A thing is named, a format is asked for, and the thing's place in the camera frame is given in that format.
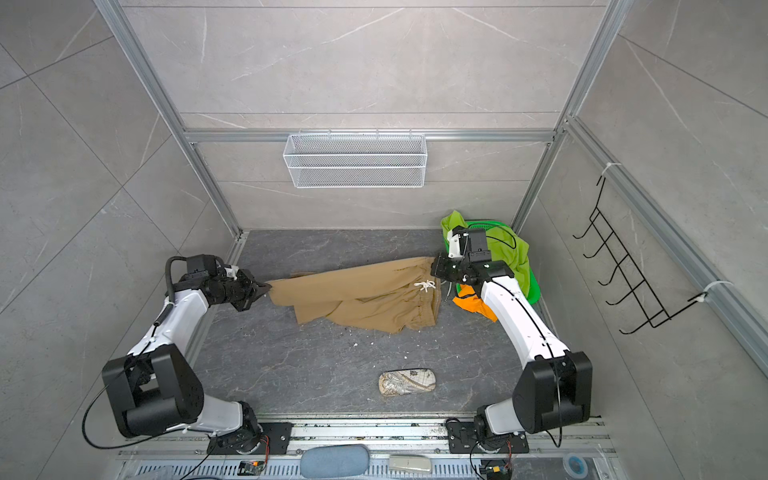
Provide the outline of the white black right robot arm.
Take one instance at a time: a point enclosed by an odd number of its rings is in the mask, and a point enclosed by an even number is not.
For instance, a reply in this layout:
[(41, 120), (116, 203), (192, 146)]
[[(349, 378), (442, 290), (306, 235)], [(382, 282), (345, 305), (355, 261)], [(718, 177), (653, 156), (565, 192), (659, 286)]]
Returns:
[(477, 439), (526, 432), (561, 431), (591, 417), (593, 366), (569, 349), (526, 300), (512, 270), (502, 261), (471, 262), (438, 255), (431, 274), (473, 287), (509, 337), (523, 371), (511, 397), (475, 415)]

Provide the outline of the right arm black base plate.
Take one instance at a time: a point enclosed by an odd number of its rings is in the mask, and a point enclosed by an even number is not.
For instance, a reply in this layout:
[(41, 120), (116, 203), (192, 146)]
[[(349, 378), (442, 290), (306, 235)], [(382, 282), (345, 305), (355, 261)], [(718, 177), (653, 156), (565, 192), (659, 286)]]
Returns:
[(485, 452), (517, 455), (530, 451), (523, 432), (504, 435), (485, 433), (474, 421), (461, 421), (457, 418), (446, 419), (444, 427), (452, 454)]

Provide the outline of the tan khaki shorts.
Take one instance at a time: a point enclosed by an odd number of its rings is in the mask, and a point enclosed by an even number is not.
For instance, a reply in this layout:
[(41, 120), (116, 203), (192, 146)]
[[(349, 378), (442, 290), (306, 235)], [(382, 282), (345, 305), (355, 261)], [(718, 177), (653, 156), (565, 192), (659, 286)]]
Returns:
[(415, 257), (273, 280), (269, 297), (297, 322), (327, 319), (345, 327), (396, 334), (433, 327), (441, 305), (433, 259)]

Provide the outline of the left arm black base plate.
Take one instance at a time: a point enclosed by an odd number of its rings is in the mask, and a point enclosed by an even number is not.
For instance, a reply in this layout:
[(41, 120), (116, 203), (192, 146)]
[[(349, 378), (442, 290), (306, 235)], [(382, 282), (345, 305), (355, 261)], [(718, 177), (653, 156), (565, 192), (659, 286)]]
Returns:
[(210, 455), (284, 455), (288, 451), (293, 424), (290, 422), (245, 425), (234, 432), (212, 437), (206, 453)]

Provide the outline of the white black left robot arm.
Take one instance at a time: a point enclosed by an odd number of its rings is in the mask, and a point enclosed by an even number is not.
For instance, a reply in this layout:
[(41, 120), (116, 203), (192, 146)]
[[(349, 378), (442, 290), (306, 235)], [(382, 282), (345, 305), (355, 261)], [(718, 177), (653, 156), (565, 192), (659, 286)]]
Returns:
[(118, 432), (134, 446), (175, 432), (208, 436), (210, 454), (250, 454), (268, 447), (252, 407), (208, 395), (186, 357), (208, 310), (250, 309), (271, 287), (219, 256), (175, 255), (164, 267), (163, 307), (141, 340), (101, 372)]

